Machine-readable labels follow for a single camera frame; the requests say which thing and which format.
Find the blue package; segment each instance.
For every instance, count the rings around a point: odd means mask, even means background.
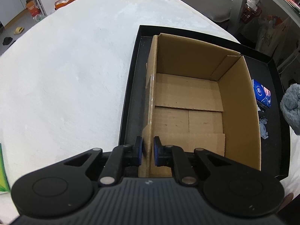
[[[256,80],[252,80],[257,104],[264,109],[271,107],[271,92]]]

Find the green container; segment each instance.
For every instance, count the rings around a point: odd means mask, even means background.
[[[10,192],[10,189],[9,189],[9,185],[8,185],[5,170],[4,170],[2,148],[1,148],[1,144],[0,144],[0,194],[2,192]]]

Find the white cloth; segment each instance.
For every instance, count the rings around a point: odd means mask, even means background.
[[[290,127],[291,156],[289,162],[289,176],[281,180],[285,195],[294,193],[294,198],[300,194],[300,136]]]
[[[237,41],[180,0],[76,0],[0,57],[0,142],[10,186],[22,175],[93,147],[118,144],[139,25]],[[0,219],[17,216],[9,194]]]

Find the wooden baseboard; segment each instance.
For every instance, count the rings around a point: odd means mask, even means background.
[[[4,29],[8,29],[10,26],[12,26],[17,20],[19,20],[21,17],[23,17],[26,13],[29,13],[28,9],[25,8],[22,12],[20,12],[17,16],[15,16],[7,25],[4,26]]]

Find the gray fluffy object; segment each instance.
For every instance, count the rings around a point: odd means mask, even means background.
[[[285,92],[280,108],[284,119],[296,135],[300,135],[300,85],[293,84]]]

